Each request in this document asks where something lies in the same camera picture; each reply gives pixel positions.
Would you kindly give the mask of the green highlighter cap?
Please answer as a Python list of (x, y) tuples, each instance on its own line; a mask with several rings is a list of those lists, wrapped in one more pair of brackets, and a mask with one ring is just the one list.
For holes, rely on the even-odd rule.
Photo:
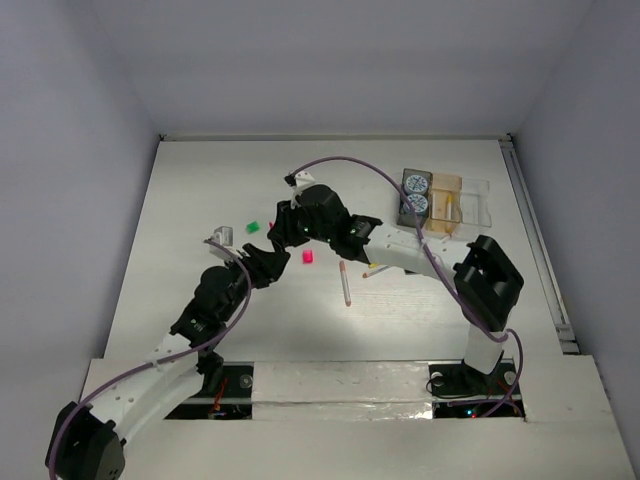
[(259, 222), (257, 222), (257, 221), (250, 222), (249, 224), (247, 224), (247, 225), (246, 225), (246, 231), (247, 231), (249, 234), (257, 233), (257, 232), (259, 232), (260, 230), (261, 230), (261, 225), (260, 225), (260, 223), (259, 223)]

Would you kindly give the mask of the pink highlighter cap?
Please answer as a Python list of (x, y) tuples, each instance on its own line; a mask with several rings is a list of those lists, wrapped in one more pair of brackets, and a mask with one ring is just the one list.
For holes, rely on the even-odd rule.
[(304, 264), (311, 264), (314, 261), (314, 253), (312, 250), (304, 250), (302, 252), (302, 261)]

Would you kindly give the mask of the blue white round jar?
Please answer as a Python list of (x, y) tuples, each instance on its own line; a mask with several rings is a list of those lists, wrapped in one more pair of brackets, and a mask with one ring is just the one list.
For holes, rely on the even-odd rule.
[(424, 196), (429, 189), (429, 179), (420, 174), (408, 175), (403, 180), (403, 189), (407, 195)]

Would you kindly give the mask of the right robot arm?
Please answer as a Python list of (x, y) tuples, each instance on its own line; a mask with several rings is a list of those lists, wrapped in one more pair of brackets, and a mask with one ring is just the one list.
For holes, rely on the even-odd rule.
[(344, 260), (441, 281), (471, 323), (460, 368), (462, 384), (482, 392), (496, 381), (506, 324), (524, 279), (493, 238), (480, 235), (466, 243), (400, 230), (378, 218), (351, 214), (338, 194), (321, 184), (277, 204), (268, 238), (281, 249), (315, 240)]

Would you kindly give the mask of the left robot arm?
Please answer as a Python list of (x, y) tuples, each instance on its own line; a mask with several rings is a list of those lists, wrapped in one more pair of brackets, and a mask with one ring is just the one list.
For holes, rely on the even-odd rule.
[(206, 269), (192, 299), (143, 364), (58, 414), (45, 465), (52, 479), (117, 479), (126, 451), (145, 424), (188, 397), (221, 383), (215, 348), (247, 310), (251, 293), (277, 281), (290, 254), (247, 244), (240, 252), (213, 242), (223, 264)]

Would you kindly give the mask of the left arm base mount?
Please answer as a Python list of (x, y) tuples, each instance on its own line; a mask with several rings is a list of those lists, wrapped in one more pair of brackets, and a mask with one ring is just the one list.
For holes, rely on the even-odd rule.
[(251, 420), (253, 363), (226, 363), (215, 393), (199, 392), (174, 408), (166, 420)]

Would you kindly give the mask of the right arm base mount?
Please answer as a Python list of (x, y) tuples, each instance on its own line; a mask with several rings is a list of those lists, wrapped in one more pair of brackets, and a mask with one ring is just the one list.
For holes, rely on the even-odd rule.
[(434, 419), (526, 416), (513, 361), (500, 362), (488, 375), (462, 362), (431, 364), (428, 372), (425, 389), (432, 398)]

